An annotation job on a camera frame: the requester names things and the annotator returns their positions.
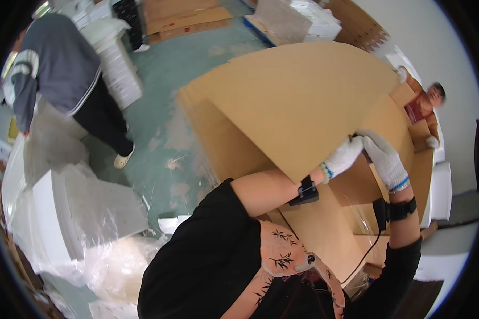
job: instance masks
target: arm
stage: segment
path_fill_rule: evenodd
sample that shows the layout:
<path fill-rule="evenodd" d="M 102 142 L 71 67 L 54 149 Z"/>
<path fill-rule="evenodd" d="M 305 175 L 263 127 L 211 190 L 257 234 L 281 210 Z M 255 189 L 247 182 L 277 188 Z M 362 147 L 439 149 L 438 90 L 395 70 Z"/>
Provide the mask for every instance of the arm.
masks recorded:
<path fill-rule="evenodd" d="M 327 157 L 324 163 L 331 170 L 331 178 L 350 168 L 363 150 L 362 137 L 349 138 Z M 325 178 L 321 167 L 310 173 L 311 180 L 318 184 Z M 298 196 L 301 183 L 293 182 L 280 170 L 262 171 L 240 177 L 231 182 L 231 187 L 242 202 L 250 217 L 262 215 Z"/>
<path fill-rule="evenodd" d="M 362 130 L 358 134 L 365 135 L 364 147 L 388 189 L 408 177 L 397 152 L 389 143 L 370 130 Z M 409 186 L 390 195 L 390 202 L 408 202 L 413 197 L 413 189 Z M 358 317 L 365 313 L 376 318 L 390 318 L 395 314 L 417 271 L 421 241 L 416 210 L 404 220 L 390 222 L 385 268 L 360 298 L 346 305 L 345 318 Z"/>
<path fill-rule="evenodd" d="M 11 82 L 14 85 L 14 96 L 11 102 L 18 129 L 23 133 L 29 131 L 34 117 L 38 69 L 37 54 L 32 50 L 24 50 L 18 53 L 11 70 Z"/>

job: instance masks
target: blue pallet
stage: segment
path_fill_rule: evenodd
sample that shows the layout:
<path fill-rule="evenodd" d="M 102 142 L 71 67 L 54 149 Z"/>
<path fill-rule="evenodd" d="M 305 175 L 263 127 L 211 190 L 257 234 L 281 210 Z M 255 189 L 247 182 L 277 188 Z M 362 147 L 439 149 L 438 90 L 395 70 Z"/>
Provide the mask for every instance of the blue pallet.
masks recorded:
<path fill-rule="evenodd" d="M 243 17 L 243 24 L 245 25 L 245 27 L 252 29 L 257 34 L 257 36 L 259 36 L 259 40 L 261 40 L 263 43 L 266 43 L 271 47 L 277 46 L 261 30 L 257 29 L 256 26 L 250 23 L 250 21 L 246 17 Z"/>
<path fill-rule="evenodd" d="M 248 3 L 247 0 L 240 0 L 240 1 L 243 2 L 250 10 L 252 10 L 252 12 L 255 11 L 255 7 L 251 5 L 250 3 Z"/>

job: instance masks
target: wrist strap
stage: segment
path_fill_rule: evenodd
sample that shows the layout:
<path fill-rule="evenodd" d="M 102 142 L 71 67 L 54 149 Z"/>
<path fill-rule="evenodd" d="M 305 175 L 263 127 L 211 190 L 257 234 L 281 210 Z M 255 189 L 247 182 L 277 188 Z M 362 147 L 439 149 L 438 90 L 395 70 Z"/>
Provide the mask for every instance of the wrist strap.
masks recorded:
<path fill-rule="evenodd" d="M 311 180 L 310 175 L 307 175 L 301 183 L 302 186 L 298 188 L 298 196 L 288 202 L 289 206 L 297 206 L 319 200 L 316 184 Z"/>
<path fill-rule="evenodd" d="M 380 231 L 387 229 L 387 222 L 395 220 L 404 220 L 408 214 L 413 214 L 417 209 L 415 197 L 409 202 L 390 204 L 383 198 L 372 203 L 374 215 Z"/>

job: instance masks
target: cotton glove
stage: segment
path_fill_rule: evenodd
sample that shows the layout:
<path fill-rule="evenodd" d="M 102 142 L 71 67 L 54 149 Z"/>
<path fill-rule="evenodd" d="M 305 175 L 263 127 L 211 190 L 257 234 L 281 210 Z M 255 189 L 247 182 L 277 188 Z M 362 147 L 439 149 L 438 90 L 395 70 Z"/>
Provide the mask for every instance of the cotton glove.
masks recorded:
<path fill-rule="evenodd" d="M 397 188 L 408 179 L 399 154 L 389 142 L 372 130 L 359 130 L 357 134 L 363 136 L 364 149 L 387 190 Z"/>
<path fill-rule="evenodd" d="M 323 164 L 326 166 L 330 178 L 334 178 L 340 173 L 344 172 L 355 163 L 357 157 L 360 155 L 364 145 L 362 144 L 362 137 L 356 136 L 350 141 L 349 137 L 346 137 L 344 142 L 330 154 Z"/>
<path fill-rule="evenodd" d="M 408 78 L 408 74 L 406 73 L 406 70 L 402 66 L 400 66 L 395 71 L 397 75 L 399 75 L 399 82 L 400 83 L 406 82 Z"/>
<path fill-rule="evenodd" d="M 430 149 L 434 149 L 436 150 L 437 148 L 440 147 L 440 142 L 438 141 L 438 139 L 436 137 L 434 137 L 433 135 L 429 136 L 427 139 L 426 139 L 426 143 L 428 143 L 428 146 Z"/>

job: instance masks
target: white shoe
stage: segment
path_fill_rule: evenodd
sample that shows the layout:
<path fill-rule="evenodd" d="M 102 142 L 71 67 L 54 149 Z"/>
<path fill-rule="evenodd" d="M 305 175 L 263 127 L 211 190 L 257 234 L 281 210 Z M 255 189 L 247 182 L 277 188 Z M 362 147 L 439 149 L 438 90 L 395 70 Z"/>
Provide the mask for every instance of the white shoe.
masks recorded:
<path fill-rule="evenodd" d="M 149 50 L 150 47 L 151 47 L 151 46 L 150 46 L 149 44 L 142 44 L 142 45 L 140 46 L 140 48 L 134 50 L 133 52 L 135 52 L 135 53 L 136 53 L 136 52 L 144 52 L 144 51 Z"/>
<path fill-rule="evenodd" d="M 128 156 L 121 156 L 117 154 L 115 157 L 115 161 L 113 162 L 113 166 L 116 169 L 123 169 L 126 164 L 128 164 L 128 161 L 130 160 L 131 155 L 133 155 L 133 152 L 135 151 L 135 145 L 133 144 L 133 150 Z"/>

